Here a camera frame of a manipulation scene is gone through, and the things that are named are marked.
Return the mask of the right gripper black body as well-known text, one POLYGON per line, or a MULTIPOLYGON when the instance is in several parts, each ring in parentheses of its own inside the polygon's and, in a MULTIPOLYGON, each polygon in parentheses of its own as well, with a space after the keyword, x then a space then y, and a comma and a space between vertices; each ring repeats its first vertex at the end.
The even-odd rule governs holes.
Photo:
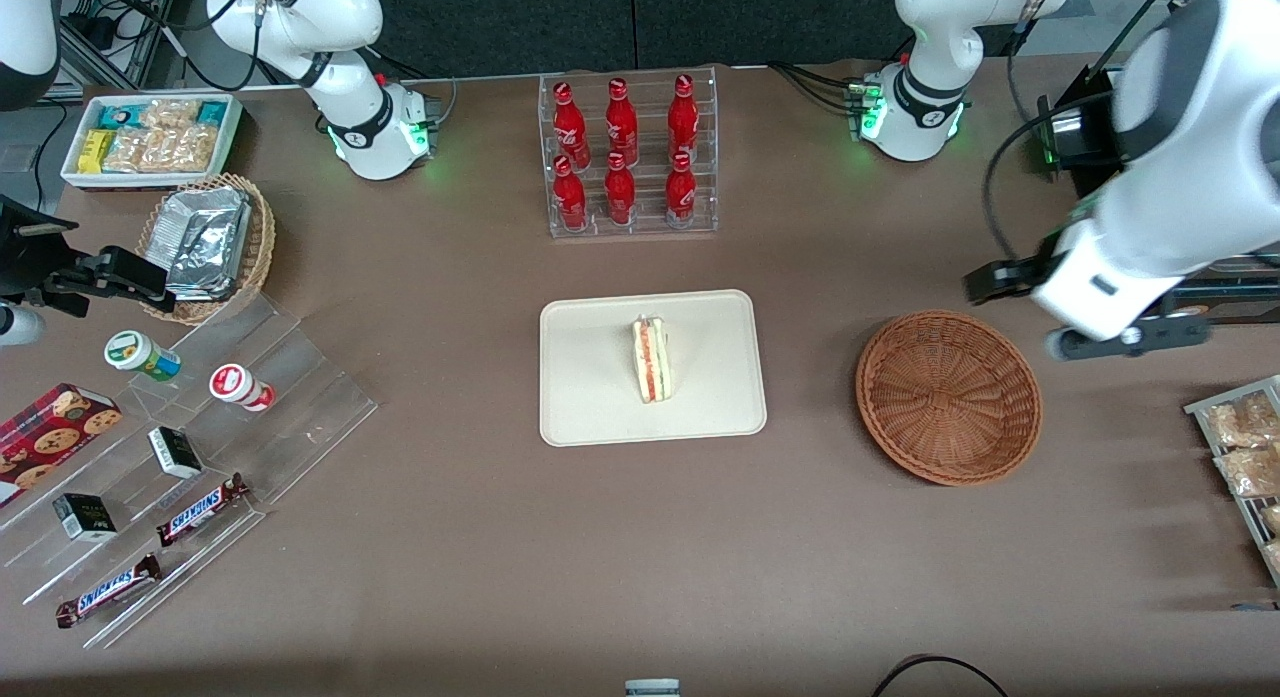
POLYGON ((79 224, 50 217, 9 197, 3 197, 1 211, 3 301, 45 306, 49 279, 63 269, 73 269, 79 258, 61 237, 79 224))

